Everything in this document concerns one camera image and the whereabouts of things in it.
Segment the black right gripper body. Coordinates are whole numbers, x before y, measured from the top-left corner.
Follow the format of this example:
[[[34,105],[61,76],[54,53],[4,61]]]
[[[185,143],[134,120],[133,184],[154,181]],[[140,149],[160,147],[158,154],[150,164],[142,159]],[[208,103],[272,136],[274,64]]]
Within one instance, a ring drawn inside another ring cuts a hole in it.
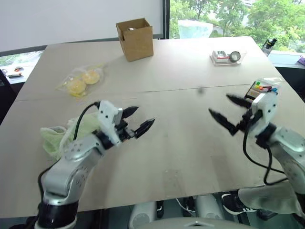
[[[248,127],[251,127],[262,117],[262,111],[258,110],[253,112],[252,109],[248,109],[244,115],[242,115],[242,120],[237,125],[238,130],[245,132]]]

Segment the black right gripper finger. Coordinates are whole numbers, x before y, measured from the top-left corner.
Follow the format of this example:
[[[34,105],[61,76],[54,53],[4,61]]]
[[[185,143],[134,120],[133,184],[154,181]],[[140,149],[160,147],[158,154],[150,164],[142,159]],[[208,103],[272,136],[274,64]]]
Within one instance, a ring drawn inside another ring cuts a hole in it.
[[[252,103],[247,101],[245,98],[234,95],[234,94],[227,94],[226,97],[233,102],[234,104],[244,107],[244,108],[250,108]]]
[[[219,112],[212,110],[211,108],[209,108],[208,111],[213,117],[213,119],[221,126],[223,126],[225,129],[227,129],[232,136],[234,136],[237,133],[238,128],[232,123],[230,123],[225,116],[223,116]]]

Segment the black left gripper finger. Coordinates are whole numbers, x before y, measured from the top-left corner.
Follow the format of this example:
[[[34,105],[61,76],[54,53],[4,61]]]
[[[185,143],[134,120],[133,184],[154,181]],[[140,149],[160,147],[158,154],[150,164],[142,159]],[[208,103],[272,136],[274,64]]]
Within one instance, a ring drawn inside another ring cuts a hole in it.
[[[152,119],[146,120],[142,124],[140,124],[140,127],[134,131],[134,138],[138,139],[143,134],[145,134],[151,128],[154,121],[155,121],[155,118],[152,118]]]
[[[139,108],[138,106],[130,106],[130,107],[123,109],[122,119],[128,118],[129,116],[133,115],[137,111],[138,108]]]

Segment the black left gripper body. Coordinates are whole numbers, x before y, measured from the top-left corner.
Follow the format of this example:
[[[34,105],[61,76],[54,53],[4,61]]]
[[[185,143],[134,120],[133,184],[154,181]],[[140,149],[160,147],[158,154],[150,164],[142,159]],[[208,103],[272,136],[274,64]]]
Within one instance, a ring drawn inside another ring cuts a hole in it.
[[[116,131],[121,142],[136,137],[135,131],[128,127],[128,123],[124,118],[121,118],[120,122],[116,125]]]

